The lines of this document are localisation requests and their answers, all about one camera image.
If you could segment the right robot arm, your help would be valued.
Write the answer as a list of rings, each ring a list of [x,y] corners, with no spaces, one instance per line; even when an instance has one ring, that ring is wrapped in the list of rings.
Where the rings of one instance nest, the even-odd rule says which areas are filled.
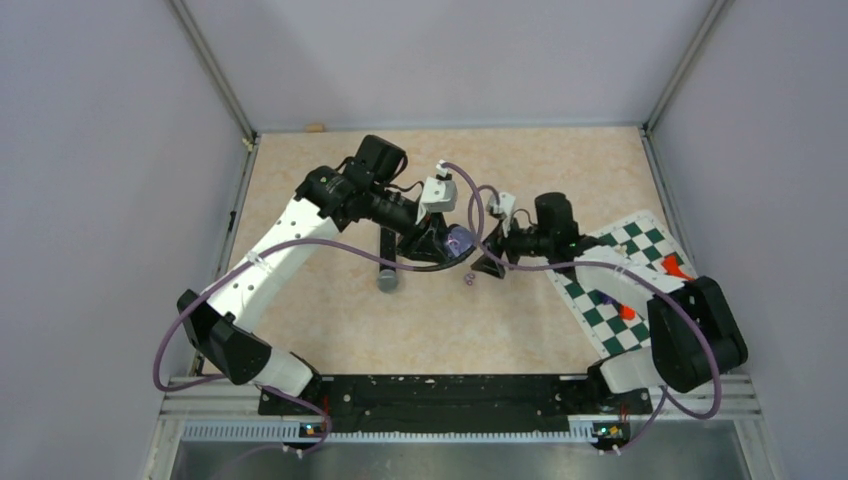
[[[586,397],[612,412],[635,390],[680,393],[747,362],[749,352],[718,282],[684,271],[674,241],[644,213],[602,235],[580,232],[562,193],[536,198],[537,219],[523,227],[515,199],[490,196],[498,224],[474,270],[543,271],[560,283],[601,358],[587,370]]]

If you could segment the grey purple earbud case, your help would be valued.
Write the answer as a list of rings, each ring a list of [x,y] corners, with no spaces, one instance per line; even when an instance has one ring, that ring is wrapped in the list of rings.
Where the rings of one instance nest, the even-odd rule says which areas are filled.
[[[452,224],[448,227],[443,244],[448,258],[455,259],[474,246],[474,234],[462,225]]]

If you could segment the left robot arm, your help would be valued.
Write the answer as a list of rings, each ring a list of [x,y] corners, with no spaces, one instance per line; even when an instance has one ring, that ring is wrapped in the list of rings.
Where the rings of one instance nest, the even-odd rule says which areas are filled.
[[[439,271],[456,262],[444,219],[457,202],[452,176],[440,162],[419,196],[409,199],[391,188],[407,164],[403,149],[367,135],[339,166],[310,171],[273,226],[235,267],[201,293],[188,290],[180,297],[178,321],[190,345],[231,383],[276,389],[295,412],[314,410],[321,397],[316,371],[255,330],[271,301],[315,250],[340,248],[337,236],[360,220],[397,234],[397,253],[411,260],[412,271]]]

